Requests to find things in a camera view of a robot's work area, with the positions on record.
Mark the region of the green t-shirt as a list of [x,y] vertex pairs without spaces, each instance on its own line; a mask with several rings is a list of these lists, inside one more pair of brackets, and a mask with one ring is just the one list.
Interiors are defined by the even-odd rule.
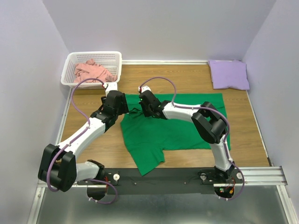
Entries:
[[140,175],[144,176],[165,161],[167,150],[210,149],[192,121],[145,117],[138,95],[126,95],[129,112],[121,122],[127,151]]

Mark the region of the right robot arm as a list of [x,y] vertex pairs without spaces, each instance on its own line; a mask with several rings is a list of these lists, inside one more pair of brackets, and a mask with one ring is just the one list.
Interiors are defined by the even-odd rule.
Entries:
[[231,178],[235,163],[228,149],[230,127],[227,118],[210,102],[202,105],[183,105],[172,101],[159,101],[149,87],[139,88],[139,104],[146,117],[177,119],[193,123],[200,137],[209,143],[215,161],[214,178],[225,182]]

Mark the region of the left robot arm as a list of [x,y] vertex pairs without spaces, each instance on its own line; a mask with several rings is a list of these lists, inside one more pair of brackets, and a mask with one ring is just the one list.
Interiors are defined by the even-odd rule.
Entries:
[[101,98],[101,107],[71,137],[58,145],[45,147],[38,179],[53,191],[68,191],[75,182],[104,179],[104,166],[94,160],[77,163],[77,158],[98,137],[113,126],[122,114],[128,113],[125,94],[112,90]]

